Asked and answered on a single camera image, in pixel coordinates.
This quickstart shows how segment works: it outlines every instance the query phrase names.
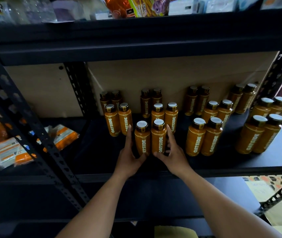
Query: person's right arm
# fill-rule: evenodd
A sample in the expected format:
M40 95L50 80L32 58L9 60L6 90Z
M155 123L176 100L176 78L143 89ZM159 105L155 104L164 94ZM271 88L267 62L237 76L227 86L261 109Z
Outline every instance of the person's right arm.
M154 156L162 160L170 172L181 178L190 188L217 238L282 238L282 234L272 226L234 203L195 173L168 126L167 132L168 147L171 148L169 156L158 152Z

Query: forearm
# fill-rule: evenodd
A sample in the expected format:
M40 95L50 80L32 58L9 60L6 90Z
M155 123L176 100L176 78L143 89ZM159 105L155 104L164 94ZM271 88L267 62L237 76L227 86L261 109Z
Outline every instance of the forearm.
M113 175L56 238L109 238L124 183Z
M273 227L247 212L192 169L180 177L192 191L217 238L281 238Z

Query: bottle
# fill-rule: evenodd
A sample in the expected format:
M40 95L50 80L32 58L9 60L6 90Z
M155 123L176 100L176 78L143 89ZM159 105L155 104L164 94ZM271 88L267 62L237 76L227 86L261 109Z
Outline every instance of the bottle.
M144 118L150 117L151 107L152 107L152 100L150 97L150 92L147 88L141 90L140 96L141 102L141 114Z
M111 136L116 137L121 133L118 111L113 104L107 104L105 118Z
M282 97L274 97L274 103L271 106L270 114L280 114L282 113Z
M201 118L195 118L191 126L188 127L185 150L189 156L197 156L202 147L206 129L206 122Z
M123 133L123 135L127 135L129 124L131 125L131 127L133 127L132 114L131 114L131 109L129 109L129 105L127 103L121 103L119 105L118 114L119 114L121 132Z
M162 103L162 94L160 88L153 89L152 103Z
M116 107L116 110L119 111L119 105L122 103L122 96L118 90L112 91L111 102Z
M153 104L153 110L151 112L151 126L153 126L153 122L156 119L162 119L164 120L164 109L163 104L161 103L155 103Z
M217 117L222 120L221 127L224 128L232 112L232 101L224 99L218 106Z
M235 109L237 114L243 114L248 108L250 108L253 97L255 96L255 88L257 86L253 83L248 83L243 89L242 97Z
M249 121L247 121L241 132L238 142L235 146L236 151L241 154L249 154L257 140L264 132L264 125L267 119L260 115L254 115Z
M249 117L251 118L254 115L266 117L271 111L271 105L273 104L273 102L274 101L270 98L260 99L259 103L253 107Z
M211 117L216 117L218 114L218 103L209 101L202 112L202 119L207 123Z
M100 104L101 104L101 108L102 108L102 111L103 113L105 114L106 110L105 110L105 107L107 104L110 104L111 101L110 101L110 97L109 97L109 94L107 91L102 91L100 93Z
M222 121L220 118L211 117L207 123L204 142L202 143L201 153L210 156L215 152L219 137L222 133Z
M244 89L243 84L236 84L231 89L230 93L228 94L227 99L232 101L232 103L233 103L232 111L231 111L232 114L234 113L234 111L235 111L235 109L236 109L236 107L239 103L239 100L241 99L243 89Z
M183 105L183 111L186 116L191 116L194 113L196 99L197 99L197 87L190 86L185 95L184 105Z
M164 153L166 143L166 128L163 119L156 119L151 129L152 154L154 152Z
M209 98L209 87L208 86L200 86L198 88L198 98L197 98L197 105L196 105L196 115L202 115L204 108L208 102Z
M281 130L282 116L278 114L269 114L264 126L264 132L254 145L253 152L263 153L274 140L275 136Z
M134 131L136 147L141 156L143 153L151 152L151 131L146 121L137 122Z
M178 116L177 104L174 102L168 103L165 110L164 122L165 124L169 125L173 134L176 131L177 116Z

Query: person's left arm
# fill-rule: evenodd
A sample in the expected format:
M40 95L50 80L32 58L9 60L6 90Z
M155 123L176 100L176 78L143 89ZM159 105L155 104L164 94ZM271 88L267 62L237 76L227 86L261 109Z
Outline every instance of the person's left arm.
M145 153L138 159L133 156L131 135L129 125L113 175L56 238L109 238L122 187L146 160Z

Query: person's right hand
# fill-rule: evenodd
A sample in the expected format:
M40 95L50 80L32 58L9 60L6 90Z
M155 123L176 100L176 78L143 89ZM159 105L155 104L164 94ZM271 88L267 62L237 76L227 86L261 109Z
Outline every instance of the person's right hand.
M162 160L172 174L180 177L188 169L191 169L191 167L188 164L182 148L176 144L174 135L168 125L166 126L166 129L169 136L167 146L171 148L171 150L167 150L166 153L170 154L169 156L165 156L162 153L155 152L153 155Z

